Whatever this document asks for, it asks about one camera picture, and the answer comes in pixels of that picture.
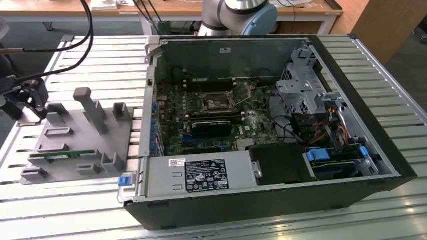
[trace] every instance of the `table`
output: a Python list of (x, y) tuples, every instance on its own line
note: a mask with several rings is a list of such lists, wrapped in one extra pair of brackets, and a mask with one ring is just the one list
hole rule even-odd
[[(1, 239), (217, 240), (402, 239), (427, 234), (427, 116), (420, 106), (358, 39), (319, 36), (419, 178), (350, 208), (215, 225), (147, 231), (117, 203), (117, 178), (20, 185), (20, 173), (43, 127), (12, 129), (0, 151)], [(72, 42), (61, 42), (59, 48)], [(96, 36), (92, 52), (75, 70), (47, 77), (49, 103), (68, 109), (73, 89), (91, 87), (92, 98), (108, 108), (125, 102), (136, 108), (127, 170), (137, 169), (139, 129), (144, 108), (145, 37)], [(56, 53), (47, 71), (72, 65), (87, 46)], [(326, 72), (332, 89), (336, 86)]]
[[(324, 0), (315, 0), (318, 6), (296, 8), (298, 22), (322, 22), (319, 34), (330, 34), (342, 10), (334, 10)], [(163, 21), (201, 21), (201, 2), (181, 0), (152, 0)], [(117, 9), (93, 11), (95, 21), (141, 23), (144, 35), (152, 35), (152, 28), (133, 6), (117, 6)], [(148, 7), (155, 21), (153, 10)], [(294, 9), (279, 8), (279, 22), (294, 21)], [(85, 12), (79, 0), (0, 0), (0, 16), (8, 22), (85, 22)]]

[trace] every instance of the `circuit board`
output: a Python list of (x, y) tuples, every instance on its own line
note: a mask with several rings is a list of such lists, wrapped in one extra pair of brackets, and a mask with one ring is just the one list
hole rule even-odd
[[(252, 80), (233, 81), (229, 91), (188, 92), (183, 86), (159, 84), (164, 155), (244, 151), (249, 145), (276, 143), (279, 136), (266, 110), (267, 89), (256, 87)], [(225, 136), (193, 137), (191, 126), (207, 122), (229, 123)]]

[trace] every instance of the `floor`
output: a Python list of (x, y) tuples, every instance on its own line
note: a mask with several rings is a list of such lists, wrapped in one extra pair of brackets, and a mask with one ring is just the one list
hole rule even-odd
[[(41, 23), (11, 23), (11, 30), (1, 43), (5, 48), (56, 48), (64, 35), (83, 36), (88, 26), (84, 23), (55, 23), (53, 31), (47, 31)], [(95, 22), (97, 36), (140, 35), (137, 22)], [(16, 54), (12, 56), (23, 75), (41, 73), (49, 63), (52, 53)], [(427, 44), (420, 43), (420, 33), (411, 36), (402, 49), (386, 65), (420, 106), (427, 110)], [(8, 137), (13, 121), (0, 113), (0, 146)]]

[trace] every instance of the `barcode sticker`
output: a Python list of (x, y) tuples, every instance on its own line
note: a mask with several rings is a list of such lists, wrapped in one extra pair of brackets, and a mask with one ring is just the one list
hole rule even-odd
[(131, 11), (120, 11), (119, 12), (120, 15), (137, 15), (137, 12), (131, 12)]

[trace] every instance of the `green circuit board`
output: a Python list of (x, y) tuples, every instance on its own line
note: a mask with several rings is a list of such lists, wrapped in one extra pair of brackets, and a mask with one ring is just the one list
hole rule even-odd
[[(227, 92), (189, 93), (180, 86), (172, 85), (157, 88), (165, 156), (233, 152), (240, 147), (237, 140), (249, 140), (253, 144), (271, 144), (279, 141), (264, 107), (268, 86), (255, 85), (251, 80), (239, 80), (235, 88)], [(217, 113), (223, 111), (237, 113), (241, 124), (232, 124), (231, 134), (225, 137), (195, 139), (189, 131), (193, 122), (185, 116), (203, 115), (209, 110)]]

